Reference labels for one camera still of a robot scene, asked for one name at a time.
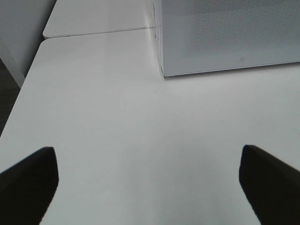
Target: dark floor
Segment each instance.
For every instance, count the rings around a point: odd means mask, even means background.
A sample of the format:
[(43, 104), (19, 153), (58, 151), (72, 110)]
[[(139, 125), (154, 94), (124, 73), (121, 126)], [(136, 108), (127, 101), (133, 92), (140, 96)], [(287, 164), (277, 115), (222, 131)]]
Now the dark floor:
[(0, 60), (0, 136), (19, 92), (20, 88)]

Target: desk surface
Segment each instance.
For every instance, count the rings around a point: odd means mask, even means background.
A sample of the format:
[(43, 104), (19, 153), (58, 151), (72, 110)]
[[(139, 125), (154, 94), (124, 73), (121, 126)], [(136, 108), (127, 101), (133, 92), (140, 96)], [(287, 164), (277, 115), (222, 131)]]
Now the desk surface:
[(300, 168), (300, 64), (164, 79), (150, 30), (42, 43), (0, 138), (0, 171), (43, 146), (42, 224), (259, 225), (244, 144)]
[(149, 0), (57, 0), (43, 35), (47, 39), (149, 28), (152, 8)]

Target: black object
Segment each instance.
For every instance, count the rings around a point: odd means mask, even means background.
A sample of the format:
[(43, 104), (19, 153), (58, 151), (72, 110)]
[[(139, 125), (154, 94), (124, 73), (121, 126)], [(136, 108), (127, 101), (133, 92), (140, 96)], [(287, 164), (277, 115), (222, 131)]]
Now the black object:
[(0, 174), (0, 224), (38, 225), (59, 182), (54, 148), (42, 148)]
[(262, 225), (300, 224), (298, 170), (256, 146), (246, 145), (239, 179)]

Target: white desk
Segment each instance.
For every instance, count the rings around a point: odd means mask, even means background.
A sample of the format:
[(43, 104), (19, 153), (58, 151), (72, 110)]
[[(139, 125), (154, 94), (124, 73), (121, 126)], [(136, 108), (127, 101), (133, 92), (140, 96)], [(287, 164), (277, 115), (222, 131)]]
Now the white desk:
[(0, 171), (55, 147), (43, 225), (259, 225), (241, 150), (300, 168), (299, 75), (291, 64), (164, 80), (149, 29), (49, 39), (0, 138)]
[(136, 30), (151, 27), (151, 0), (57, 0), (44, 37)]

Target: white computer case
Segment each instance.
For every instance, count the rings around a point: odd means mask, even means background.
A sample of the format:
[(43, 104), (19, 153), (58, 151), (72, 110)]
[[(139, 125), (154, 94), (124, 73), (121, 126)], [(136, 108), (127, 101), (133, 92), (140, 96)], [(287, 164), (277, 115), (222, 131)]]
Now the white computer case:
[(299, 0), (152, 0), (165, 76), (300, 61)]

